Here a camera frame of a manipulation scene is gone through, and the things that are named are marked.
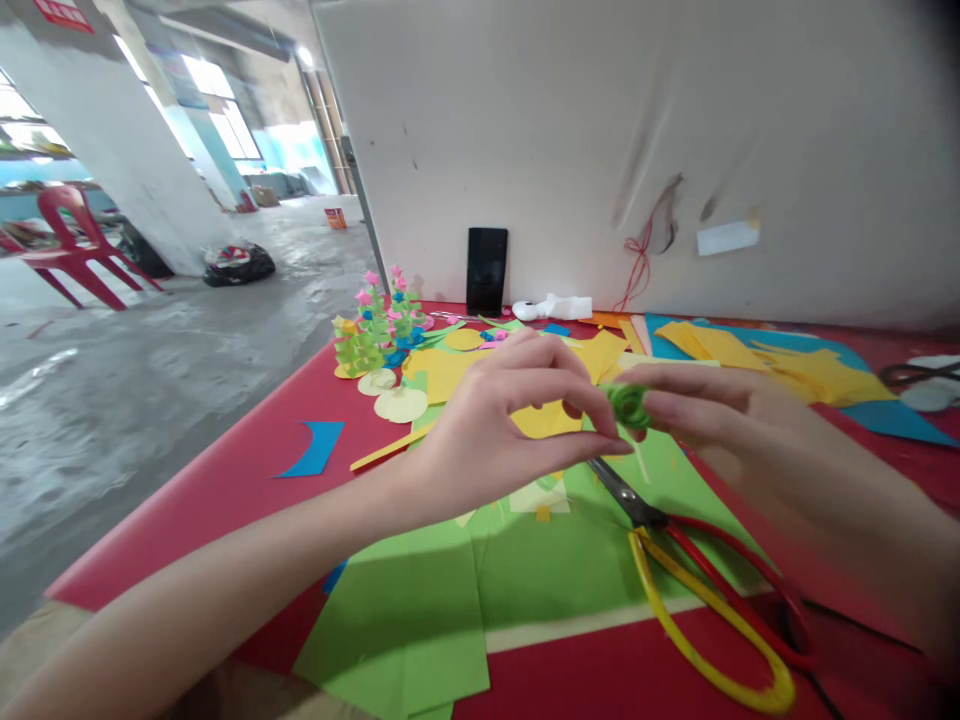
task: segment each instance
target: red sign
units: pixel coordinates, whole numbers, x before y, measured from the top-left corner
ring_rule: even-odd
[[[87,16],[77,7],[73,0],[33,0],[40,8],[40,12],[54,25],[63,25],[71,30],[88,32],[93,35],[93,28],[87,22]]]

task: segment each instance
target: red tablecloth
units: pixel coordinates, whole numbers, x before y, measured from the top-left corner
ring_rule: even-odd
[[[424,306],[462,312],[457,305]],[[590,325],[565,324],[573,337],[596,332]],[[847,343],[874,369],[918,354],[957,353],[956,346],[919,336],[816,326],[805,326],[804,331]],[[355,383],[337,379],[335,366],[333,349],[327,346],[94,546],[53,584],[48,596],[99,610],[204,544],[349,481],[351,462],[403,436],[408,427],[378,418],[372,398],[360,395]],[[828,415],[932,497],[960,508],[956,451],[881,438],[839,413]],[[326,470],[316,477],[274,479],[309,446],[311,434],[302,424],[306,421],[346,423]],[[953,411],[934,422],[960,437],[960,413]],[[779,536],[694,461],[805,595],[897,633],[865,593],[823,559]],[[240,648],[238,656],[289,672],[323,607],[320,588],[318,582],[303,593]],[[757,602],[762,606],[765,601]],[[762,661],[712,611],[684,613],[679,624],[696,647],[735,677],[762,678]],[[822,658],[818,674],[846,717],[928,715],[935,690],[921,658],[834,620],[818,617],[815,629]],[[458,719],[547,713],[563,718],[598,712],[619,717],[650,711],[680,717],[707,712],[715,718],[755,717],[707,685],[655,621],[497,653],[489,657],[489,665],[492,690],[457,703]],[[792,716],[827,717],[809,685],[799,677],[797,685],[799,700]]]

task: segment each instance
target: black phone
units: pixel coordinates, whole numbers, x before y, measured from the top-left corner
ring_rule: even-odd
[[[470,228],[467,249],[467,314],[500,317],[507,272],[507,231]]]

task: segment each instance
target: red plastic chair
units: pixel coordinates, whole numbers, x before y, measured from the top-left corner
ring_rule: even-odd
[[[83,305],[53,276],[51,270],[62,270],[93,293],[105,305],[118,311],[126,310],[127,306],[96,276],[93,270],[87,267],[87,262],[90,260],[96,260],[131,288],[142,292],[143,288],[122,268],[118,267],[112,259],[114,257],[119,258],[133,273],[163,292],[163,288],[157,285],[152,278],[147,277],[126,255],[107,242],[100,226],[97,225],[93,215],[90,214],[90,206],[87,205],[87,198],[82,191],[69,185],[48,188],[40,193],[37,198],[37,206],[40,208],[40,214],[57,234],[60,247],[53,250],[26,252],[20,257],[27,265],[36,270],[40,277],[50,283],[55,290],[58,290],[61,295],[78,308],[82,309]],[[77,245],[77,239],[67,228],[67,224],[60,215],[61,208],[73,215],[80,228],[87,234],[90,241],[89,245]]]

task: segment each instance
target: red scissor handle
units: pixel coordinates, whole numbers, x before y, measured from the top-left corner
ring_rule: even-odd
[[[666,527],[666,533],[672,537],[677,544],[683,548],[683,551],[690,556],[694,563],[703,570],[704,574],[710,579],[710,582],[723,594],[733,609],[736,610],[744,620],[750,623],[753,629],[756,630],[760,636],[767,641],[770,647],[788,664],[800,670],[812,670],[815,664],[815,658],[813,655],[813,645],[810,640],[810,626],[807,624],[806,612],[804,611],[800,597],[793,588],[787,584],[783,577],[770,567],[757,553],[733,537],[733,535],[724,532],[715,525],[683,515],[671,515],[670,520],[670,524]],[[694,545],[693,541],[687,537],[686,533],[684,533],[680,527],[693,528],[708,535],[713,535],[757,569],[763,576],[763,579],[770,583],[790,609],[791,614],[796,620],[797,627],[800,630],[800,642],[804,648],[803,653],[797,652],[787,645],[779,635],[760,619],[747,601],[733,589],[733,586],[720,574],[720,571],[714,567],[713,563],[707,560],[707,557],[700,552],[700,548]]]

